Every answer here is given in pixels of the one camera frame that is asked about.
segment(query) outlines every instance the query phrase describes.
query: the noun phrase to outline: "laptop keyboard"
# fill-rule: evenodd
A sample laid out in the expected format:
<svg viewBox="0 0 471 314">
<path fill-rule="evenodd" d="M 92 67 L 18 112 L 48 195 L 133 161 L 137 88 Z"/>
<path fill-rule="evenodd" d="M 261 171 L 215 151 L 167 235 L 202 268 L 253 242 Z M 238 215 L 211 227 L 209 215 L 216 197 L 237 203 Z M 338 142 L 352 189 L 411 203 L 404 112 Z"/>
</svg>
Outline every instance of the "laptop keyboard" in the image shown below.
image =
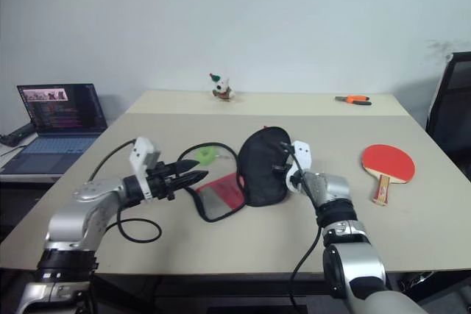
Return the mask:
<svg viewBox="0 0 471 314">
<path fill-rule="evenodd" d="M 82 154 L 96 138 L 38 138 L 30 143 L 24 154 Z"/>
</svg>

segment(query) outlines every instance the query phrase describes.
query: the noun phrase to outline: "gray wall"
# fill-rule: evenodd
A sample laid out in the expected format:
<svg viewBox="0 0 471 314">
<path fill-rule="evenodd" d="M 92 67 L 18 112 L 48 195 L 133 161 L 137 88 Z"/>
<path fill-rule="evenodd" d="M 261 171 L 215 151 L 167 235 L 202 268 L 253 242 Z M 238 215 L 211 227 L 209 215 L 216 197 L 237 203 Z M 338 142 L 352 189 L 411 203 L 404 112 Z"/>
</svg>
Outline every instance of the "gray wall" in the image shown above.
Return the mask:
<svg viewBox="0 0 471 314">
<path fill-rule="evenodd" d="M 18 84 L 94 82 L 108 118 L 144 90 L 393 92 L 421 123 L 469 0 L 0 0 L 0 133 Z"/>
</svg>

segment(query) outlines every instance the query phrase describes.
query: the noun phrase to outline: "orange pliers handle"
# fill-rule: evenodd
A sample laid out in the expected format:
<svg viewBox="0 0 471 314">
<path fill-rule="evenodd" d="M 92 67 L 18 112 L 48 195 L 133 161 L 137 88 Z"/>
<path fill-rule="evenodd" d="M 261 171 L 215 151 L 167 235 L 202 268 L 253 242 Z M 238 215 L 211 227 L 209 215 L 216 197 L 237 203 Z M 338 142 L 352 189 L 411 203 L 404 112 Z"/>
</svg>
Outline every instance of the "orange pliers handle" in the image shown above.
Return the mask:
<svg viewBox="0 0 471 314">
<path fill-rule="evenodd" d="M 353 103 L 353 101 L 369 101 L 369 97 L 366 96 L 347 96 L 347 103 Z"/>
</svg>

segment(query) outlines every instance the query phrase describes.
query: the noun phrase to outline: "ping pong paddle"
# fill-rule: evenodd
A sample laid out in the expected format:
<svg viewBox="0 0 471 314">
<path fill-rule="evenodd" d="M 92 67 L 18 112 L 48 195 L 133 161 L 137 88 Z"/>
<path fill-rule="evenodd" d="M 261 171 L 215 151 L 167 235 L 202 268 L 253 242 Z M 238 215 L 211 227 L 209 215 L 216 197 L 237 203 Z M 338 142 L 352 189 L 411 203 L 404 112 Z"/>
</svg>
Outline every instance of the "ping pong paddle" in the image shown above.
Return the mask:
<svg viewBox="0 0 471 314">
<path fill-rule="evenodd" d="M 412 159 L 402 150 L 390 145 L 371 145 L 361 156 L 363 167 L 379 179 L 373 202 L 388 204 L 389 183 L 407 183 L 415 173 Z"/>
</svg>

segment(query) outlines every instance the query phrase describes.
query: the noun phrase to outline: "wooden paddle handle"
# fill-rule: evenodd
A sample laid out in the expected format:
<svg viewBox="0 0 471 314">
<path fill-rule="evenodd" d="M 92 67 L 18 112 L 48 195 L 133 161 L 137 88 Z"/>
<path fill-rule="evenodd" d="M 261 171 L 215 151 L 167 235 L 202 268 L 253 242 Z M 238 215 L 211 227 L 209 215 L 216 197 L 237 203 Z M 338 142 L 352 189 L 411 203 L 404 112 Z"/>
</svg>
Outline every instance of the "wooden paddle handle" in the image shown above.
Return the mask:
<svg viewBox="0 0 471 314">
<path fill-rule="evenodd" d="M 388 204 L 388 186 L 389 177 L 381 174 L 380 182 L 378 183 L 378 190 L 376 190 L 373 202 L 375 204 L 386 206 Z"/>
</svg>

